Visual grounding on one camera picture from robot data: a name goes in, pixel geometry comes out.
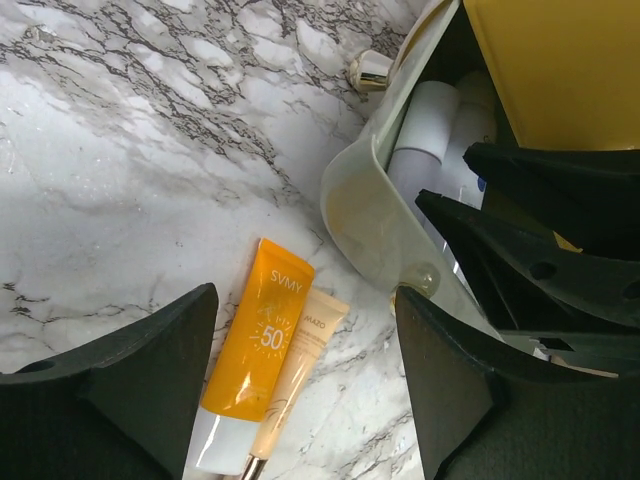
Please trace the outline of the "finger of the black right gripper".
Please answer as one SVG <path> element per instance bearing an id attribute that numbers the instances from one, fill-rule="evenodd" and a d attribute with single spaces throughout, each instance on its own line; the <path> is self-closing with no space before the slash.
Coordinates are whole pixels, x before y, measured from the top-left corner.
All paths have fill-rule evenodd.
<path id="1" fill-rule="evenodd" d="M 464 161 L 489 186 L 583 252 L 639 258 L 639 152 L 475 143 Z"/>

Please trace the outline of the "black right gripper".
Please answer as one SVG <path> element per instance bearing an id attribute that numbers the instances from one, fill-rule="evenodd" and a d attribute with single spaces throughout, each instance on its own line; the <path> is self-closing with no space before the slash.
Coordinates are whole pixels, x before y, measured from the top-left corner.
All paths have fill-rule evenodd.
<path id="1" fill-rule="evenodd" d="M 510 345 L 537 347 L 571 366 L 639 372 L 638 263 L 563 250 L 426 190 L 416 203 Z"/>

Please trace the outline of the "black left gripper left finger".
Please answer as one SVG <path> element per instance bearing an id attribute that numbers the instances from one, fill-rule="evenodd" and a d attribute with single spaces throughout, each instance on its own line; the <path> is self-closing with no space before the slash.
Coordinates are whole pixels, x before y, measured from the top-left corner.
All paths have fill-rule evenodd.
<path id="1" fill-rule="evenodd" d="M 211 283 L 1 377 L 4 479 L 179 479 L 218 310 Z"/>

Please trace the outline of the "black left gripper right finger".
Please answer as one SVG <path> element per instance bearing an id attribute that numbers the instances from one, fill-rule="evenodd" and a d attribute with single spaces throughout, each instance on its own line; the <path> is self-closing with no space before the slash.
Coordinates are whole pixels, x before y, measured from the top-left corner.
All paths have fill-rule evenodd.
<path id="1" fill-rule="evenodd" d="M 541 361 L 396 293 L 399 342 L 428 479 L 635 479 L 639 377 Z"/>

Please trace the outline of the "yellow drawer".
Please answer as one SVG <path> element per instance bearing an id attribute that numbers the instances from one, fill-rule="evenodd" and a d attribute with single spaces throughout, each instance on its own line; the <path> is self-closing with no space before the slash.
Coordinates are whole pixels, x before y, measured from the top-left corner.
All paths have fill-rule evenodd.
<path id="1" fill-rule="evenodd" d="M 639 146 L 636 1 L 467 1 L 519 146 Z"/>

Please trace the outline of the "orange sunscreen tube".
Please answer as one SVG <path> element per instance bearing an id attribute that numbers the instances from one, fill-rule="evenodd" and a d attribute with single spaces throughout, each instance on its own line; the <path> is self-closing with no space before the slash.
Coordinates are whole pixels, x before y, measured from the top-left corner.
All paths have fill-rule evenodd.
<path id="1" fill-rule="evenodd" d="M 187 465 L 237 475 L 269 406 L 315 275 L 269 239 L 259 241 L 241 301 L 197 411 Z"/>

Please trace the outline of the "grey bottom drawer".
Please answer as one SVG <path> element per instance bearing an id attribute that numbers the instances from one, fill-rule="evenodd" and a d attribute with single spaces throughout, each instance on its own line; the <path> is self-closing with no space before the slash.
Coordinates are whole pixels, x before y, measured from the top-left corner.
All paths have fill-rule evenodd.
<path id="1" fill-rule="evenodd" d="M 496 329 L 387 174 L 420 76 L 460 8 L 458 1 L 430 1 L 396 59 L 373 50 L 354 59 L 349 71 L 352 85 L 360 90 L 371 87 L 364 74 L 371 64 L 386 72 L 384 95 L 358 139 L 323 173 L 320 209 L 339 250 L 389 299 L 395 299 L 399 286 L 410 286 L 459 321 L 496 337 Z"/>

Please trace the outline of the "lavender white bottle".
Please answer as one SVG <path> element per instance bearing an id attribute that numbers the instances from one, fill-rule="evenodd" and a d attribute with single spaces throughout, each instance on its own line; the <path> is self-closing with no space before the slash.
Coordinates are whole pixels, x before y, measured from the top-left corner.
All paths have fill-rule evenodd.
<path id="1" fill-rule="evenodd" d="M 425 81 L 414 88 L 387 169 L 412 207 L 422 190 L 432 190 L 440 180 L 459 102 L 459 91 L 447 83 Z"/>

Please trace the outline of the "white blue tube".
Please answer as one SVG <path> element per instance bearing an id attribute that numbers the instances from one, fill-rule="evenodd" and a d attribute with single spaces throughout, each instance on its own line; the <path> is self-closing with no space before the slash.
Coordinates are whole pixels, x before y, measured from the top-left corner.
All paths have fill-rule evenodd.
<path id="1" fill-rule="evenodd" d="M 480 209 L 486 182 L 465 163 L 463 156 L 474 143 L 496 140 L 496 94 L 489 75 L 474 71 L 457 84 L 460 104 L 442 161 L 442 194 Z"/>

